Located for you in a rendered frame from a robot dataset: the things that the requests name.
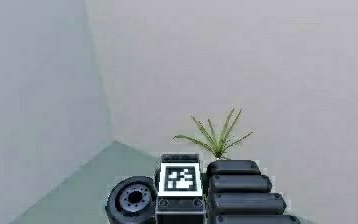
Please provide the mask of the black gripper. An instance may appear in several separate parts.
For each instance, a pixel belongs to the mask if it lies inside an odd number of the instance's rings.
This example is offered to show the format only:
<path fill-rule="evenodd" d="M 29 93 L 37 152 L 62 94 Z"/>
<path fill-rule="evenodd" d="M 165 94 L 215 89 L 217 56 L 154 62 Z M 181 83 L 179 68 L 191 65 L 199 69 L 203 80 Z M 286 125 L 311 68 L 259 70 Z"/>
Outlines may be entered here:
<path fill-rule="evenodd" d="M 155 224 L 156 197 L 151 177 L 132 176 L 120 181 L 107 197 L 109 224 Z"/>

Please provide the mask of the green house plant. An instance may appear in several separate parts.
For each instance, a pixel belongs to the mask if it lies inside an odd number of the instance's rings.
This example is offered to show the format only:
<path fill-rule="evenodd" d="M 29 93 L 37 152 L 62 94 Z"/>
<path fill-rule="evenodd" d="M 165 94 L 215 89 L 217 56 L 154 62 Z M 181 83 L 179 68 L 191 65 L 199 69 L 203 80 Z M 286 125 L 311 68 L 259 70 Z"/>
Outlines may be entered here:
<path fill-rule="evenodd" d="M 236 116 L 234 116 L 234 112 L 235 109 L 232 108 L 228 113 L 222 130 L 219 134 L 216 133 L 213 123 L 210 119 L 207 120 L 208 129 L 206 129 L 206 127 L 199 119 L 192 116 L 191 119 L 195 123 L 200 134 L 204 137 L 204 141 L 185 134 L 176 134 L 173 136 L 173 138 L 185 139 L 192 144 L 198 145 L 210 152 L 217 160 L 229 160 L 229 157 L 227 156 L 228 150 L 231 147 L 235 147 L 241 144 L 245 139 L 253 134 L 253 132 L 249 132 L 248 134 L 237 139 L 231 137 L 232 131 L 242 115 L 242 109 L 239 110 Z"/>

